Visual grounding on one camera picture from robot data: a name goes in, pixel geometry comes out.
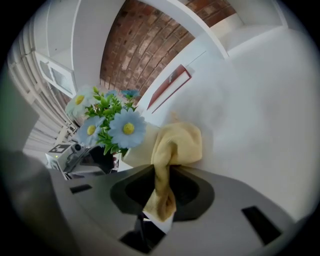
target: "white shelf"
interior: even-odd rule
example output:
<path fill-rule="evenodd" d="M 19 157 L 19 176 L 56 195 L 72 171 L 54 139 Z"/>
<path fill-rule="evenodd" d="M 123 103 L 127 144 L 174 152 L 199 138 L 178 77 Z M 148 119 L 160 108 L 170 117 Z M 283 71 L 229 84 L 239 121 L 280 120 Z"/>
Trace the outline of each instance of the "white shelf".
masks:
<path fill-rule="evenodd" d="M 219 38 L 229 56 L 245 51 L 248 47 L 262 42 L 282 26 L 244 25 Z"/>

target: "yellow towel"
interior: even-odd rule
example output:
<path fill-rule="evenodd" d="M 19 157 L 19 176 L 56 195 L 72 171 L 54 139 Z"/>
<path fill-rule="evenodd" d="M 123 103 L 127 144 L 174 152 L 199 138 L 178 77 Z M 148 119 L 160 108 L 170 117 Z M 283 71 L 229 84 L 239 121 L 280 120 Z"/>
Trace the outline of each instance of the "yellow towel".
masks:
<path fill-rule="evenodd" d="M 162 222 L 169 218 L 176 211 L 175 196 L 169 187 L 169 166 L 186 165 L 201 158 L 201 132 L 196 126 L 176 122 L 162 127 L 151 157 L 155 169 L 155 188 L 143 210 Z"/>

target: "blue flower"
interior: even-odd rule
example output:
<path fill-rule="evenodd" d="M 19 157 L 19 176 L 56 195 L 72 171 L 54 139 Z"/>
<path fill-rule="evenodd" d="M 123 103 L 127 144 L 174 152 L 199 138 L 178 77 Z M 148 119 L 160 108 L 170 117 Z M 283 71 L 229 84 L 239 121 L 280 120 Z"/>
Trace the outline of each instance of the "blue flower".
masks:
<path fill-rule="evenodd" d="M 105 95 L 104 97 L 108 97 L 110 94 L 113 94 L 114 96 L 117 96 L 117 91 L 116 90 L 109 90 Z"/>
<path fill-rule="evenodd" d="M 122 90 L 121 93 L 125 97 L 135 98 L 139 96 L 138 90 Z"/>
<path fill-rule="evenodd" d="M 100 125 L 104 122 L 104 120 L 104 117 L 99 117 L 97 115 L 85 120 L 83 125 L 76 133 L 78 142 L 87 147 L 95 146 L 99 140 L 98 134 L 101 132 Z"/>
<path fill-rule="evenodd" d="M 94 98 L 92 89 L 86 88 L 79 91 L 76 96 L 68 102 L 64 111 L 70 118 L 78 118 L 85 114 L 86 107 L 90 107 L 96 103 L 97 100 Z"/>
<path fill-rule="evenodd" d="M 121 149 L 134 148 L 142 143 L 146 133 L 145 118 L 132 108 L 128 111 L 122 109 L 114 115 L 114 120 L 109 124 L 108 134 L 112 137 L 111 142 Z"/>

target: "white wall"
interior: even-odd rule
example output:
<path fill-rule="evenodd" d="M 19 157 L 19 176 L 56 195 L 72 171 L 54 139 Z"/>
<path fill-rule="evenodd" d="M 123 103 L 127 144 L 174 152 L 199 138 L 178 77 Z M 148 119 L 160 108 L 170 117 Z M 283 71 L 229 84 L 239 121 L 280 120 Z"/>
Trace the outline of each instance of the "white wall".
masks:
<path fill-rule="evenodd" d="M 80 0 L 51 0 L 47 22 L 49 57 L 71 48 L 72 28 Z"/>
<path fill-rule="evenodd" d="M 192 51 L 186 48 L 172 63 Z M 294 30 L 228 60 L 205 52 L 186 66 L 189 82 L 154 114 L 142 114 L 158 126 L 171 121 L 170 111 L 194 123 L 203 137 L 203 158 L 195 167 L 249 184 L 298 220 L 311 212 L 319 192 L 320 65 L 315 56 L 310 40 Z M 163 70 L 140 109 L 176 67 L 170 63 Z"/>
<path fill-rule="evenodd" d="M 81 0 L 71 58 L 77 89 L 100 83 L 101 61 L 111 26 L 125 0 Z"/>

